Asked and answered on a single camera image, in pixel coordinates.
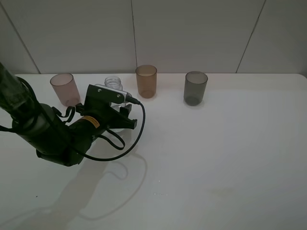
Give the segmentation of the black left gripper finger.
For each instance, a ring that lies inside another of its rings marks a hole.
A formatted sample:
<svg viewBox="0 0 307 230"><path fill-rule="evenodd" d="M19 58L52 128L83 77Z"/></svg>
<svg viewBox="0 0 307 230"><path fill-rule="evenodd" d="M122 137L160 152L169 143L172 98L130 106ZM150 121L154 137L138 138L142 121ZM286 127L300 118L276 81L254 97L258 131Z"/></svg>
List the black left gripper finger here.
<svg viewBox="0 0 307 230"><path fill-rule="evenodd" d="M114 123L114 129L134 129L137 125L137 119L130 120L129 118L117 119Z"/></svg>
<svg viewBox="0 0 307 230"><path fill-rule="evenodd" d="M119 113L125 117L128 117L132 109L131 104L127 104L126 106L121 106L119 109Z"/></svg>

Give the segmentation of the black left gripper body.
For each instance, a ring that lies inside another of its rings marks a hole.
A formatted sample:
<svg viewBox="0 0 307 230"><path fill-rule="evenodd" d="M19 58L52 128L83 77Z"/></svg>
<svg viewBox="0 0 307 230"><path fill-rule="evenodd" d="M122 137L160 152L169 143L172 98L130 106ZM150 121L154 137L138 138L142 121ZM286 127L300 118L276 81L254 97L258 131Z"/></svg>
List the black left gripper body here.
<svg viewBox="0 0 307 230"><path fill-rule="evenodd" d="M107 141L111 146L116 144L103 136L109 132L111 121L114 119L114 110L107 103L76 105L76 112L81 115L77 121L69 125L71 144L76 147L89 147L98 138Z"/></svg>

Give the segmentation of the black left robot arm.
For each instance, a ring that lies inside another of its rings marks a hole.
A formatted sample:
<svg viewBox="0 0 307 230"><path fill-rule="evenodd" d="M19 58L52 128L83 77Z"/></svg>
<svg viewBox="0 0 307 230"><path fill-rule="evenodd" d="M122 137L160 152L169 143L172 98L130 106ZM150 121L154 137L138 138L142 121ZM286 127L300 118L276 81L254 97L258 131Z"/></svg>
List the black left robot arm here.
<svg viewBox="0 0 307 230"><path fill-rule="evenodd" d="M0 68L0 106L12 118L12 126L2 126L1 131L19 135L39 158L67 167L81 163L104 132L134 129L137 120L129 114L138 103L128 92L89 85L84 103L69 106L63 115L39 103L27 81Z"/></svg>

